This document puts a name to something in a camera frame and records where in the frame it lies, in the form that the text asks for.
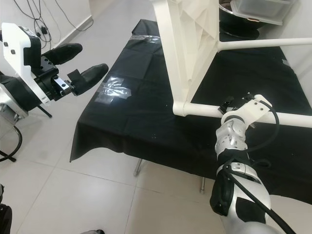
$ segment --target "electrical cable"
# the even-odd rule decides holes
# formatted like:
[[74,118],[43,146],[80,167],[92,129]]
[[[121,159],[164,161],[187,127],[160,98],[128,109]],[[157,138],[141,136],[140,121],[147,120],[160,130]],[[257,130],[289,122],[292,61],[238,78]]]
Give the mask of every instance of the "electrical cable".
[[[268,144],[272,143],[279,131],[279,118],[278,115],[276,113],[276,111],[274,110],[273,107],[271,107],[269,104],[267,104],[264,101],[260,101],[260,103],[262,103],[263,105],[267,106],[273,113],[274,118],[275,118],[275,122],[276,122],[276,128],[275,128],[275,132],[274,134],[269,138],[269,140],[267,140],[266,142],[255,146],[253,148],[251,148],[248,152],[251,151],[255,151],[258,149],[261,149],[265,146],[267,146]],[[225,173],[227,174],[228,178],[237,186],[239,187],[251,200],[253,200],[265,213],[267,213],[282,229],[286,234],[296,234],[294,232],[294,230],[277,214],[275,213],[275,211],[273,211],[272,209],[269,209],[268,207],[266,207],[260,200],[258,200],[252,193],[250,193],[233,175],[232,173],[234,173],[234,171],[232,171],[232,169],[230,169],[230,164],[234,161],[235,157],[232,157],[230,160],[228,160],[222,167],[222,169],[225,171]]]
[[31,7],[31,5],[30,5],[29,0],[27,0],[27,3],[28,3],[28,6],[29,6],[29,9],[30,9],[30,12],[31,12],[31,15],[32,15],[32,16],[29,15],[29,14],[27,14],[27,13],[25,13],[25,12],[21,9],[21,7],[19,6],[19,4],[16,2],[16,0],[13,0],[13,2],[14,2],[15,5],[18,7],[18,9],[19,9],[25,16],[27,16],[28,18],[30,18],[30,19],[32,19],[32,20],[34,21],[34,30],[35,30],[36,35],[38,34],[38,32],[37,32],[37,30],[36,30],[36,25],[38,26],[38,28],[40,28],[40,25],[38,24],[38,21],[40,21],[40,22],[44,25],[44,27],[46,28],[46,30],[47,30],[47,32],[48,32],[49,39],[47,40],[47,38],[45,37],[44,34],[42,34],[44,38],[39,37],[40,40],[42,40],[42,41],[44,42],[44,46],[43,46],[41,49],[44,49],[48,43],[50,43],[50,49],[51,49],[51,47],[52,47],[52,45],[51,45],[52,36],[51,36],[51,34],[50,34],[50,32],[49,32],[48,27],[46,26],[46,23],[45,23],[45,21],[44,21],[42,15],[41,15],[41,2],[40,2],[41,0],[39,0],[39,9],[38,9],[37,5],[35,4],[34,0],[32,0],[32,1],[33,1],[33,4],[35,5],[36,10],[37,10],[38,13],[39,13],[39,17],[38,17],[38,18],[35,17],[35,14],[34,14],[34,12],[33,12],[33,9],[32,9],[32,7]]
[[0,162],[5,161],[5,160],[7,160],[7,159],[12,159],[12,156],[13,156],[14,154],[16,154],[16,152],[20,149],[21,144],[22,144],[22,142],[23,142],[23,136],[21,135],[20,130],[19,130],[16,126],[14,126],[13,129],[14,129],[14,131],[16,132],[16,134],[17,134],[18,137],[19,137],[18,145],[16,146],[16,148],[14,149],[14,151],[13,151],[12,153],[10,153],[9,155],[7,155],[6,153],[4,153],[4,152],[1,151],[0,154],[3,155],[4,157],[3,157],[3,158],[0,158]]
[[67,21],[68,21],[77,31],[80,31],[80,32],[87,31],[87,30],[88,30],[89,28],[91,28],[92,25],[94,24],[94,19],[92,19],[91,24],[90,24],[86,29],[80,30],[80,29],[76,28],[76,27],[74,26],[74,24],[69,20],[69,18],[68,18],[68,16],[66,15],[65,11],[64,11],[64,10],[61,8],[61,6],[59,5],[58,0],[54,0],[54,1],[55,1],[55,3],[58,5],[59,9],[60,9],[60,10],[63,12],[63,14],[65,15]]
[[34,22],[35,22],[35,24],[37,24],[38,28],[40,28],[40,25],[38,24],[37,21],[39,20],[40,22],[42,22],[43,25],[44,25],[44,27],[46,28],[46,30],[47,30],[47,32],[48,32],[48,36],[49,36],[49,40],[47,40],[46,37],[45,37],[45,34],[42,33],[44,39],[41,38],[41,37],[40,37],[40,39],[41,39],[42,41],[45,42],[45,45],[42,47],[42,49],[45,48],[45,46],[46,46],[47,43],[50,43],[50,49],[51,49],[51,40],[52,40],[52,37],[51,37],[51,34],[50,34],[50,32],[49,32],[49,29],[48,29],[47,25],[46,25],[45,22],[44,22],[43,17],[42,17],[42,15],[41,15],[41,0],[39,0],[39,9],[38,9],[37,5],[35,4],[35,1],[34,1],[34,0],[32,0],[32,1],[33,1],[33,4],[34,4],[34,6],[35,6],[37,12],[39,13],[39,17],[36,18],[36,17],[35,17],[35,14],[34,14],[34,12],[33,12],[33,9],[32,9],[32,7],[31,7],[31,5],[30,5],[30,2],[29,2],[29,0],[27,0],[27,4],[28,4],[28,6],[29,6],[30,12],[31,12],[31,14],[32,14],[32,16],[33,16],[33,18],[34,18]]
[[45,3],[45,0],[42,0],[42,1],[43,1],[43,4],[45,5],[45,8],[48,10],[48,12],[49,12],[51,18],[53,19],[54,23],[56,24],[56,26],[57,26],[57,28],[58,28],[59,39],[58,39],[57,42],[55,42],[55,41],[52,40],[54,44],[57,44],[57,43],[59,43],[60,40],[62,39],[62,32],[61,32],[61,30],[60,30],[60,28],[59,28],[58,22],[55,20],[55,18],[54,18],[54,16],[53,16],[52,12],[50,11],[50,9],[49,9],[49,7],[47,6],[47,4]]
[[267,104],[266,102],[262,101],[262,100],[260,101],[260,103],[265,105],[266,107],[268,107],[269,110],[274,115],[275,122],[276,122],[275,131],[274,131],[273,135],[267,141],[265,141],[265,142],[263,142],[263,143],[261,143],[261,144],[259,144],[257,146],[254,146],[252,148],[249,148],[249,149],[245,150],[245,152],[247,152],[247,153],[255,151],[255,150],[259,150],[259,149],[261,149],[263,147],[266,147],[267,145],[271,144],[275,140],[275,138],[277,137],[278,132],[279,132],[279,128],[280,128],[279,118],[277,116],[277,113],[276,113],[275,109],[272,106],[270,106],[269,104]]

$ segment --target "white metal frame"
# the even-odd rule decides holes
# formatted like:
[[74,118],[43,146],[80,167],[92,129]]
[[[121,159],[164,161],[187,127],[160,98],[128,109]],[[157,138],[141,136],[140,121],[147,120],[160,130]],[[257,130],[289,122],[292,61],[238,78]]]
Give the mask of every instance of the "white metal frame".
[[[312,38],[219,41],[218,0],[151,0],[174,98],[175,115],[222,117],[218,106],[191,103],[221,50],[312,44]],[[312,128],[312,117],[278,113],[280,124]],[[258,122],[275,123],[271,112]]]

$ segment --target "table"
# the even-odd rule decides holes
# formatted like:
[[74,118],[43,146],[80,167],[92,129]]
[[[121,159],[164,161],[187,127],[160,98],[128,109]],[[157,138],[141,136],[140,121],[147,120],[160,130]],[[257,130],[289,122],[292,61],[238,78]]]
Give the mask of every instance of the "table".
[[[105,147],[215,178],[215,131],[220,119],[175,116],[157,23],[141,20],[133,35],[78,120],[71,160]],[[238,40],[224,33],[220,39]],[[111,96],[121,91],[123,98]],[[278,112],[312,115],[279,47],[218,53],[193,102],[221,105],[233,96],[239,106],[247,92],[262,94]],[[256,123],[255,129],[247,131],[249,147],[265,141],[274,127]],[[270,168],[255,167],[270,194],[312,204],[311,138],[311,129],[281,126],[274,143],[250,153],[252,159],[267,159],[272,164]]]

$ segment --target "floor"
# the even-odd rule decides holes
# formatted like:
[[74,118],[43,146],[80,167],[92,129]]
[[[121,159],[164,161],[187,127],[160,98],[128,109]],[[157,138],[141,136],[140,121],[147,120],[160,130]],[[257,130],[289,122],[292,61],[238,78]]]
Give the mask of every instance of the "floor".
[[[139,19],[155,19],[149,1],[111,2],[93,27],[75,38],[84,50],[59,66],[60,76],[103,62],[111,67]],[[220,217],[209,206],[210,179],[202,195],[200,177],[147,161],[134,177],[137,159],[107,149],[92,150],[69,163],[76,122],[96,89],[52,103],[47,108],[52,119],[36,109],[17,124],[24,138],[18,160],[0,163],[3,203],[13,209],[11,233],[103,229],[106,234],[224,234]],[[16,143],[10,133],[1,149],[10,152]],[[272,201],[298,233],[310,233],[312,206],[278,196]]]

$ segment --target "white floor tile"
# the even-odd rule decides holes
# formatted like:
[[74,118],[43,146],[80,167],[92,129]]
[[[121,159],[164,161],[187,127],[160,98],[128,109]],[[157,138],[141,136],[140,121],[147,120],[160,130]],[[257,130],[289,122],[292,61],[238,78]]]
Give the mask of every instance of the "white floor tile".
[[[272,209],[298,234],[310,234],[312,230],[312,205],[283,196],[271,196]],[[282,229],[269,217],[268,224]]]
[[76,106],[81,108],[81,110],[83,111],[101,83],[102,83],[102,80],[97,85],[95,85],[93,88],[89,89],[87,92],[83,93],[82,95],[74,96],[73,94],[69,94],[63,97],[62,99],[60,99],[58,102],[75,104]]
[[5,187],[2,202],[13,210],[11,234],[17,232],[52,170],[22,159],[0,164],[0,183]]
[[[20,132],[22,133],[22,136],[23,136],[25,130],[20,129]],[[3,152],[5,152],[6,154],[10,154],[17,147],[18,141],[19,141],[18,135],[12,129],[3,138],[1,138],[0,149]],[[20,155],[20,153],[24,150],[26,145],[27,145],[26,140],[23,138],[22,145],[21,145],[20,149],[16,152],[14,157],[18,157]]]
[[197,175],[145,161],[142,163],[136,185],[189,201],[209,203],[214,180],[206,179],[205,194],[201,194],[201,179],[202,177]]
[[134,187],[55,169],[19,234],[79,234],[125,231]]
[[83,157],[69,162],[72,142],[59,160],[57,167],[91,176],[109,179],[129,185],[136,185],[137,177],[133,172],[137,158],[116,153],[106,148],[93,149]]
[[46,109],[52,118],[36,109],[18,123],[23,134],[23,148],[17,158],[55,166],[74,135],[82,109],[63,102],[53,103]]
[[224,234],[208,204],[137,188],[126,234]]

